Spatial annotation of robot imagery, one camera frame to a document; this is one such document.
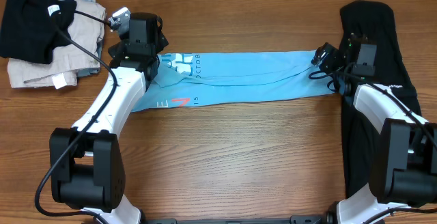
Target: black fabric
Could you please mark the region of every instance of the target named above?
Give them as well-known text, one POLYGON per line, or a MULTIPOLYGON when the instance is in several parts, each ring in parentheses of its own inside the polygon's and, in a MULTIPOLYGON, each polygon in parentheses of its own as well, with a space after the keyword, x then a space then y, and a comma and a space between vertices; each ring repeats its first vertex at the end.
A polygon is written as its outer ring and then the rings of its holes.
POLYGON ((47 7, 59 5, 56 17, 59 28, 68 36, 73 21, 74 0, 7 0, 0 32, 0 56, 13 57, 37 64, 52 62, 53 49, 70 43, 59 36, 47 7))
MULTIPOLYGON (((341 8, 340 15, 343 39, 339 50, 347 49, 351 33, 358 37, 366 35, 375 41, 377 79, 383 85, 396 85, 392 87, 395 96, 420 115, 416 89, 402 63, 392 9, 384 3, 355 1, 341 8)), ((368 183, 379 134, 362 113, 343 100, 341 136, 346 196, 350 197, 368 183)))

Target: wood grain surface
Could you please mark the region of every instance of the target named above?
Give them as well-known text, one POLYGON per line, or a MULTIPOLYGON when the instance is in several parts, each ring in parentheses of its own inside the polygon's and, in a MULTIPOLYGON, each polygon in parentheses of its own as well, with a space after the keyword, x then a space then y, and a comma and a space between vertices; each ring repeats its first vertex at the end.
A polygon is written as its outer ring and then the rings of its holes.
MULTIPOLYGON (((107 12, 128 6, 164 20, 168 53, 312 50, 337 45, 339 9, 354 0, 97 0, 107 12)), ((372 0, 395 11, 401 53, 423 115, 437 121, 436 0, 372 0)), ((3 8, 5 1, 0 1, 3 8)), ((118 41, 105 36, 105 49, 118 41)), ((109 62, 105 52, 103 59, 109 62)), ((63 223, 33 206, 49 168, 48 138, 68 128, 107 77, 77 87, 11 89, 0 61, 0 223, 63 223)), ((128 118, 119 143, 129 200, 148 218, 228 219, 323 213, 345 195, 338 95, 281 102, 149 110, 128 118)), ((53 202, 44 208, 68 210, 53 202)), ((396 214, 388 223, 437 223, 396 214)))

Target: black cable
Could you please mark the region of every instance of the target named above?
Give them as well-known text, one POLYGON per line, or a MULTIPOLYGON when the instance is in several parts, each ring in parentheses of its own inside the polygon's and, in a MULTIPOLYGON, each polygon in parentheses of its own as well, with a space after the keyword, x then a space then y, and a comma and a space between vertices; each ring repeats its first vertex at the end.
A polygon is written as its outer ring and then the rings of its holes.
POLYGON ((105 20, 102 20, 102 19, 99 19, 99 18, 96 18, 95 16, 91 16, 91 15, 89 15, 89 14, 86 14, 86 13, 84 13, 84 12, 80 12, 80 11, 74 11, 74 13, 77 13, 77 14, 80 14, 80 15, 83 15, 83 16, 86 16, 86 17, 88 17, 88 18, 90 18, 90 19, 94 19, 94 20, 96 20, 96 21, 98 21, 98 22, 101 22, 101 23, 103 23, 103 24, 105 24, 105 25, 108 25, 109 27, 111 27, 111 23, 110 22, 107 22, 107 21, 105 21, 105 20))
POLYGON ((349 63, 346 68, 344 68, 345 73, 349 73, 349 69, 354 65, 355 63, 349 63))
POLYGON ((429 210, 423 210, 423 209, 419 209, 419 208, 389 208, 388 210, 385 210, 379 214, 372 216, 370 219, 363 222, 363 224, 370 224, 370 223, 378 220, 379 218, 382 218, 383 216, 385 216, 387 214, 393 215, 395 212, 412 212, 412 213, 422 213, 422 214, 433 214, 433 213, 437 213, 437 208, 429 209, 429 210))
POLYGON ((91 56, 92 58, 94 58, 96 61, 98 61, 100 64, 103 65, 103 67, 105 67, 109 74, 112 76, 113 78, 113 86, 111 89, 111 92, 109 93, 107 99, 103 102, 102 106, 97 110, 96 114, 92 116, 92 118, 90 119, 90 121, 88 122, 88 124, 82 129, 82 131, 73 139, 73 141, 71 142, 71 144, 66 148, 66 150, 62 153, 62 155, 56 160, 55 163, 53 163, 53 165, 50 167, 50 169, 47 171, 46 175, 42 178, 40 185, 38 186, 36 193, 35 193, 35 207, 36 209, 43 215, 46 216, 74 216, 74 215, 90 215, 93 216, 94 218, 98 219, 102 224, 108 224, 106 222, 106 220, 103 219, 102 216, 100 216, 97 213, 94 212, 90 212, 90 211, 75 211, 75 212, 58 212, 58 213, 54 213, 54 212, 49 212, 46 211, 45 209, 43 209, 40 205, 40 195, 41 195, 41 191, 44 188, 44 185, 47 183, 48 179, 50 178, 50 176, 52 175, 53 171, 56 169, 56 167, 60 164, 60 162, 67 156, 67 154, 69 154, 72 151, 72 148, 75 148, 75 146, 77 145, 79 139, 88 131, 88 129, 93 125, 93 123, 97 120, 98 116, 103 112, 104 108, 106 107, 106 105, 109 103, 109 101, 111 100, 111 98, 113 97, 115 90, 117 89, 118 83, 117 83, 117 77, 115 76, 114 72, 111 70, 111 68, 106 65, 101 59, 99 59, 98 57, 96 57, 94 54, 90 53, 87 49, 83 48, 82 46, 80 46, 79 44, 77 44, 76 42, 74 42, 73 40, 71 40, 69 37, 67 37, 62 30, 59 29, 59 27, 57 26, 57 24, 55 22, 53 22, 53 25, 57 31, 57 33, 59 35, 61 35, 62 37, 64 37, 67 41, 69 41, 71 44, 75 45, 75 47, 81 49, 84 53, 87 53, 89 56, 91 56))
POLYGON ((333 83, 334 83, 334 80, 330 80, 330 81, 328 82, 328 84, 326 84, 326 87, 327 87, 329 90, 331 90, 332 92, 336 92, 336 91, 337 91, 336 89, 331 89, 331 88, 330 88, 330 85, 333 84, 333 83))
POLYGON ((330 74, 325 74, 322 76, 314 76, 314 75, 320 74, 320 73, 323 73, 323 71, 318 70, 318 71, 312 72, 311 74, 309 74, 308 78, 310 78, 311 80, 320 80, 320 79, 326 78, 328 76, 334 75, 334 73, 330 73, 330 74))

